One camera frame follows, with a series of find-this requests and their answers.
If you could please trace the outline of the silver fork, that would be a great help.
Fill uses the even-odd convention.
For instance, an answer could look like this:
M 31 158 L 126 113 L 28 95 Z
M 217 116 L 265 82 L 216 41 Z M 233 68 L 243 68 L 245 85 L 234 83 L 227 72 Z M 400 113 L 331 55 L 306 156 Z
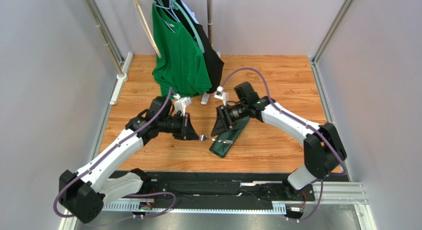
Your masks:
M 212 141 L 212 142 L 219 142 L 223 144 L 233 144 L 234 142 L 231 140 L 224 140 L 224 139 L 215 139 L 215 138 L 208 138 L 205 135 L 201 134 L 199 135 L 200 141 Z

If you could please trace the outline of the dark green cloth napkin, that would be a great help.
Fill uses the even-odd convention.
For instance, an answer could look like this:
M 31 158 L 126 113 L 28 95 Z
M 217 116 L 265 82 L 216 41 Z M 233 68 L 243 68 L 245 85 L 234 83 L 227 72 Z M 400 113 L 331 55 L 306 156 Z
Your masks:
M 238 121 L 232 130 L 222 133 L 217 137 L 218 139 L 232 141 L 232 143 L 227 144 L 222 142 L 214 142 L 210 146 L 209 151 L 220 158 L 225 158 L 231 147 L 234 145 L 234 142 L 238 139 L 238 137 L 245 129 L 249 121 L 250 118 L 245 117 Z

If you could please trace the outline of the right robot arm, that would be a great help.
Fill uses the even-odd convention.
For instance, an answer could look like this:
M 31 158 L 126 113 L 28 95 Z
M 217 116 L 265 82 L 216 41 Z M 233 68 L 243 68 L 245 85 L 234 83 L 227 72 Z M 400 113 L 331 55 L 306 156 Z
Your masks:
M 287 197 L 298 194 L 316 180 L 324 180 L 337 166 L 345 169 L 347 154 L 336 127 L 309 121 L 277 103 L 270 95 L 259 97 L 249 82 L 237 85 L 238 101 L 229 104 L 228 93 L 219 86 L 215 98 L 223 104 L 216 108 L 216 122 L 211 132 L 218 136 L 233 130 L 240 120 L 249 117 L 274 126 L 293 137 L 304 148 L 304 163 L 282 182 L 282 193 Z

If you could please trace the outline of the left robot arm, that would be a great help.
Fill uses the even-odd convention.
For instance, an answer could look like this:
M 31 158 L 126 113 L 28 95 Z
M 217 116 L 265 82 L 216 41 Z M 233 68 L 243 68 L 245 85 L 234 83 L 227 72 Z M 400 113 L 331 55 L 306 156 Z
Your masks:
M 156 97 L 149 109 L 143 110 L 129 120 L 118 137 L 96 158 L 75 172 L 64 171 L 59 177 L 59 193 L 53 209 L 58 216 L 65 217 L 57 209 L 60 204 L 84 224 L 93 221 L 103 207 L 119 198 L 141 193 L 147 196 L 149 190 L 143 185 L 150 177 L 140 169 L 133 169 L 123 177 L 110 180 L 109 177 L 132 154 L 159 133 L 170 133 L 177 140 L 200 140 L 190 122 L 186 107 L 189 97 Z

